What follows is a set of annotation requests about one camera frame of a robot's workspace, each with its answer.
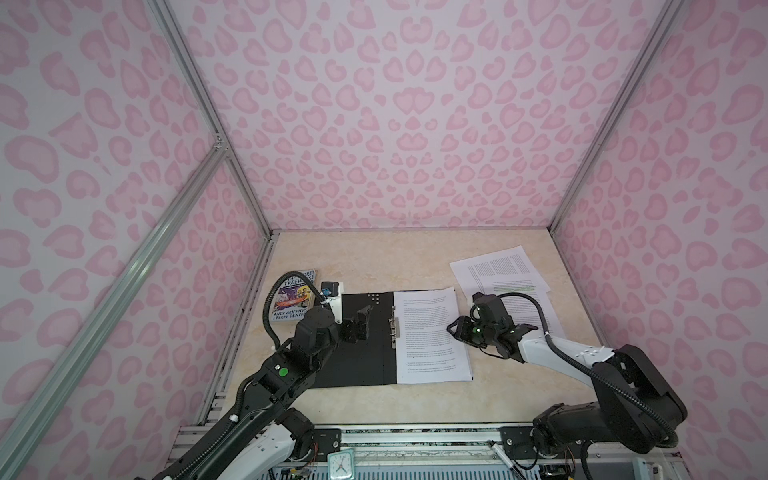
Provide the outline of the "black file folder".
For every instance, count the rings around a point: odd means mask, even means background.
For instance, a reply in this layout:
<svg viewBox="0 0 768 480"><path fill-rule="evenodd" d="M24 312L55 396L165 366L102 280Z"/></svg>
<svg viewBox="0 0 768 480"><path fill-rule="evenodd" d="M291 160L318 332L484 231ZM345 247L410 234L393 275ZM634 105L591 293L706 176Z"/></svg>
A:
<svg viewBox="0 0 768 480"><path fill-rule="evenodd" d="M448 331L459 318L453 288L345 294L341 311L351 340L339 344L315 389L473 379L466 346Z"/></svg>

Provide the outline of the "white printed sheet back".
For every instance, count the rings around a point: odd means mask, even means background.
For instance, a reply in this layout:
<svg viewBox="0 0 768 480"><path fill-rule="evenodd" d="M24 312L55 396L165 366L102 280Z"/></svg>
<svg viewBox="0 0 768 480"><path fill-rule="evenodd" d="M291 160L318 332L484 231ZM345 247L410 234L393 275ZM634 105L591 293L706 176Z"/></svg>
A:
<svg viewBox="0 0 768 480"><path fill-rule="evenodd" d="M455 261L450 264L465 297L475 293L548 293L551 288L522 246Z"/></svg>

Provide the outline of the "white printed sheet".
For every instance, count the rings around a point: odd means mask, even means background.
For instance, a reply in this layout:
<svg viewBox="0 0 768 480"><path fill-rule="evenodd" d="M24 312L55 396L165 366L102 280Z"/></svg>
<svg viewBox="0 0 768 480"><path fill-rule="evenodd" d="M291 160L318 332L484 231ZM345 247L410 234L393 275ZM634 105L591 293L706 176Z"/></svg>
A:
<svg viewBox="0 0 768 480"><path fill-rule="evenodd" d="M466 345L448 326L459 318L455 289L396 291L397 383L468 382L473 379Z"/></svg>
<svg viewBox="0 0 768 480"><path fill-rule="evenodd" d="M465 297L475 293L548 293L551 288L522 246L455 261L450 264Z"/></svg>

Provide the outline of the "white sheet green header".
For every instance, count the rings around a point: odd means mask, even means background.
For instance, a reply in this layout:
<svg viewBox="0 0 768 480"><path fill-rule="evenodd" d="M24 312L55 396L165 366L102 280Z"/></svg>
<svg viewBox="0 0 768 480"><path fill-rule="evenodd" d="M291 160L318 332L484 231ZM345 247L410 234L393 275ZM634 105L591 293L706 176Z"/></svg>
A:
<svg viewBox="0 0 768 480"><path fill-rule="evenodd" d="M555 336L565 337L565 331L549 299L549 289L547 287L530 279L520 279L493 282L489 290L489 293L496 294L497 296L510 292L522 293L533 298L542 309L549 331ZM538 310L531 300L517 296L507 296L502 301L516 324L525 323L539 328L542 327Z"/></svg>

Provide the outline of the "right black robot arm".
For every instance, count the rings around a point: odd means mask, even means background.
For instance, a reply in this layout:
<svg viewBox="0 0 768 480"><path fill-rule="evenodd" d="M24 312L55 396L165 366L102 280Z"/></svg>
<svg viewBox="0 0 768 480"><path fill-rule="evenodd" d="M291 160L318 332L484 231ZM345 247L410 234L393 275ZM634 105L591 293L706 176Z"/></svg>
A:
<svg viewBox="0 0 768 480"><path fill-rule="evenodd" d="M446 330L494 358L548 368L593 389L594 401L555 404L533 419L530 441L541 457L574 443L584 450L618 443L638 454L679 443L687 408L648 355L633 345L612 349L555 336L531 295L477 292L468 314Z"/></svg>

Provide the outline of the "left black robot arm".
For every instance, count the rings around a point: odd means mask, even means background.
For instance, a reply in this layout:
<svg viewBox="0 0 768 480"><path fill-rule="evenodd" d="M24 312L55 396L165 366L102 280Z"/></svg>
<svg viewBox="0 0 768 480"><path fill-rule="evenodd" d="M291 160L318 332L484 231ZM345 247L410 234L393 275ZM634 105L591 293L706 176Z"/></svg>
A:
<svg viewBox="0 0 768 480"><path fill-rule="evenodd" d="M271 325L271 307L279 287L298 279L309 287L317 304L305 311L292 337L279 339ZM275 350L258 371L237 387L231 408L203 437L157 479L258 479L291 457L311 459L315 447L300 444L312 439L314 424L292 407L314 385L319 372L342 343L369 337L367 305L353 316L338 312L341 295L314 286L299 271L283 274L268 291L262 311L263 327Z"/></svg>

